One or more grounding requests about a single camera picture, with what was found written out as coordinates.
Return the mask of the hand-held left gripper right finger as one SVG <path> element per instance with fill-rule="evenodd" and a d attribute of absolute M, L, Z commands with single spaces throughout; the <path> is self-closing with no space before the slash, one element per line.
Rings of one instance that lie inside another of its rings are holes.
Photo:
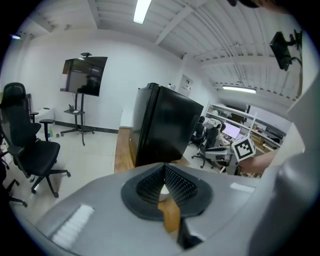
<path fill-rule="evenodd" d="M 227 174 L 217 174 L 190 167 L 167 164 L 170 170 L 182 172 L 187 180 L 197 186 L 197 194 L 186 203 L 192 211 L 200 205 L 201 214 L 184 218 L 191 236 L 200 239 L 193 248 L 184 250 L 176 242 L 177 252 L 168 256 L 248 256 L 254 224 L 242 216 L 242 208 L 254 193 L 260 179 Z"/>

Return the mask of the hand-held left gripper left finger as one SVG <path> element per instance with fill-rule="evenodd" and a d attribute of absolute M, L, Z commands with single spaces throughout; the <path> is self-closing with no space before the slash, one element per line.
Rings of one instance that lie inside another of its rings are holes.
<path fill-rule="evenodd" d="M 97 178 L 51 208 L 36 224 L 37 241 L 50 256 L 176 256 L 182 248 L 160 221 L 137 217 L 121 198 L 123 184 L 149 167 Z M 52 241 L 53 234 L 80 205 L 94 209 L 69 250 Z"/>

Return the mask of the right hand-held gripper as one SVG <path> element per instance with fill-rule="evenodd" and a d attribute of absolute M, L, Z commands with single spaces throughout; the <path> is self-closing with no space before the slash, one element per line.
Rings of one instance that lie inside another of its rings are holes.
<path fill-rule="evenodd" d="M 231 144 L 232 150 L 238 162 L 241 162 L 256 154 L 256 146 L 250 133 L 236 139 Z"/>

